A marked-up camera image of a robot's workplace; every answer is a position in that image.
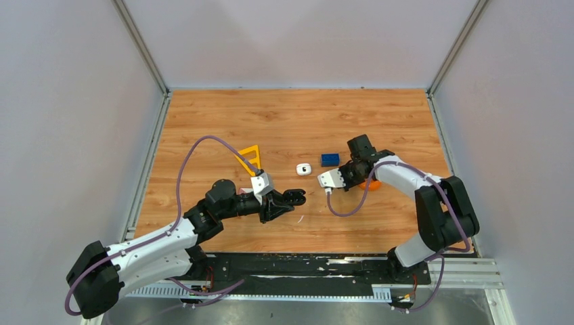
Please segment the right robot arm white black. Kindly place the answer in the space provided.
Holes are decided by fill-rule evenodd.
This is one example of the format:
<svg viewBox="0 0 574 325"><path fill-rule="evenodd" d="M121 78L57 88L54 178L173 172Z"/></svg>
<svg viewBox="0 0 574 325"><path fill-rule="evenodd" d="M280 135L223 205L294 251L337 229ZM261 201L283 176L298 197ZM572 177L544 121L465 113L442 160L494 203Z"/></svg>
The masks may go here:
<svg viewBox="0 0 574 325"><path fill-rule="evenodd" d="M387 253L387 275L405 282L412 274L446 251L467 253L470 238L480 225L464 182L457 176L439 177L417 169L389 150L377 150L367 135L347 142L350 160L328 172L333 184L325 189L345 191L379 181L413 200L417 233Z"/></svg>

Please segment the white earbud charging case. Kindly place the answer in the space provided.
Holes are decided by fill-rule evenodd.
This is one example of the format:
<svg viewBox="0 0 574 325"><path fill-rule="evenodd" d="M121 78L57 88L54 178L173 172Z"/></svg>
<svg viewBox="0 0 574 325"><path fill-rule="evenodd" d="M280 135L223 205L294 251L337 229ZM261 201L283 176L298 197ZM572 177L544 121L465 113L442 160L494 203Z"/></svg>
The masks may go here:
<svg viewBox="0 0 574 325"><path fill-rule="evenodd" d="M309 163L300 163L296 166L296 174L299 176L307 176L312 174L312 168Z"/></svg>

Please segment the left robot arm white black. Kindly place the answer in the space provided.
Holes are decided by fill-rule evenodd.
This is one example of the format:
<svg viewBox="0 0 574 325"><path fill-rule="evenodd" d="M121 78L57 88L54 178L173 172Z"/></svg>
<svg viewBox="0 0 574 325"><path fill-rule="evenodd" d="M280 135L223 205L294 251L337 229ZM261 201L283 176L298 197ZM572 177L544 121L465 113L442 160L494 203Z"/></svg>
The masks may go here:
<svg viewBox="0 0 574 325"><path fill-rule="evenodd" d="M305 204L303 189L279 192L262 175L249 192L233 181L216 181L205 197L174 222L118 244L88 244L66 275L64 309L71 316L95 318L138 288L187 275L201 279L207 261L200 245L223 231L223 220L257 215L261 223Z"/></svg>

